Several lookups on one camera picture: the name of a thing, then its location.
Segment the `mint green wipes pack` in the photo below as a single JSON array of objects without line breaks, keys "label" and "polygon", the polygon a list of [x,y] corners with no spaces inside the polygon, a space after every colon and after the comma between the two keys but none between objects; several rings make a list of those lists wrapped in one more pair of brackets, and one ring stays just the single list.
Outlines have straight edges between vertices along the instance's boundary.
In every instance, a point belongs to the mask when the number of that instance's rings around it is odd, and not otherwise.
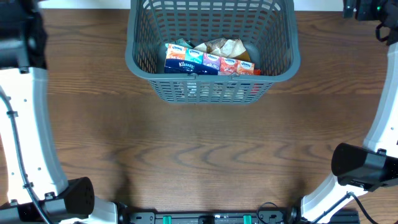
[{"label": "mint green wipes pack", "polygon": [[178,40],[175,40],[175,41],[172,42],[172,44],[179,45],[179,46],[182,46],[182,47],[186,47],[188,49],[192,49],[193,48],[193,45],[191,44],[191,42],[189,40],[185,40],[184,38],[180,38]]}]

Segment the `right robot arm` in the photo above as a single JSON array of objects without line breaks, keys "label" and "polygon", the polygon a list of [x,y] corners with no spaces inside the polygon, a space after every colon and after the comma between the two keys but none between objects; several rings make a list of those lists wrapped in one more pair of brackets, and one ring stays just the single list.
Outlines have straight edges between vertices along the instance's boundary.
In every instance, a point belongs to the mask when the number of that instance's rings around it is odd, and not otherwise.
[{"label": "right robot arm", "polygon": [[378,22],[376,39],[388,47],[381,98],[361,144],[336,146],[330,174],[289,208],[284,223],[350,223],[343,209],[352,201],[374,223],[359,198],[397,185],[397,1],[344,1],[343,16]]}]

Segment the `orange and tan cracker pack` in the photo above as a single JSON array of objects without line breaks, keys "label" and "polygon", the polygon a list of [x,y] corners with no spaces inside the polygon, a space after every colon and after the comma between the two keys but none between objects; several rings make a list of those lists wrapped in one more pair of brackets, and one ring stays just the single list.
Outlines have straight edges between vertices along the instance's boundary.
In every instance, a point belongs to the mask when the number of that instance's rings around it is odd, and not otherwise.
[{"label": "orange and tan cracker pack", "polygon": [[[255,69],[254,75],[257,75],[257,76],[261,75],[261,70]],[[257,94],[260,89],[261,89],[261,84],[258,84],[258,83],[253,84],[251,94]]]}]

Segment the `beige grain bag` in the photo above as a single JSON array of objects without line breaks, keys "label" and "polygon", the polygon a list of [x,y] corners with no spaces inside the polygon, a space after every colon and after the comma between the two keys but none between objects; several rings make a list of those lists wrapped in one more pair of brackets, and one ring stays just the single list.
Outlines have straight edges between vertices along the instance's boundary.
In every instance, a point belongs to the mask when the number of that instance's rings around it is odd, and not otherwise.
[{"label": "beige grain bag", "polygon": [[197,45],[195,50],[220,57],[238,59],[246,62],[251,61],[248,51],[240,39],[225,39],[222,37]]}]

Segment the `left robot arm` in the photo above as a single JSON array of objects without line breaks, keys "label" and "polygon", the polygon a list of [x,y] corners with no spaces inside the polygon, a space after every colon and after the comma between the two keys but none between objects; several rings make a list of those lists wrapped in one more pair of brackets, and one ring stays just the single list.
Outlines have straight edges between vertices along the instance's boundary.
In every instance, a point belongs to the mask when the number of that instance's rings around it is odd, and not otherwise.
[{"label": "left robot arm", "polygon": [[118,223],[87,177],[67,179],[47,107],[47,34],[37,1],[1,2],[1,141],[8,173],[2,223]]}]

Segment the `Kleenex tissue multipack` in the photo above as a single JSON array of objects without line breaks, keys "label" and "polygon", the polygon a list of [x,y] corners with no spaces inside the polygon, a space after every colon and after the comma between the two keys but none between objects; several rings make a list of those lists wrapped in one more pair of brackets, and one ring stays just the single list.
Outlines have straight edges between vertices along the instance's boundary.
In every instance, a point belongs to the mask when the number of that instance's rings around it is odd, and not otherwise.
[{"label": "Kleenex tissue multipack", "polygon": [[255,64],[220,57],[175,44],[167,44],[165,73],[196,73],[198,75],[254,75]]}]

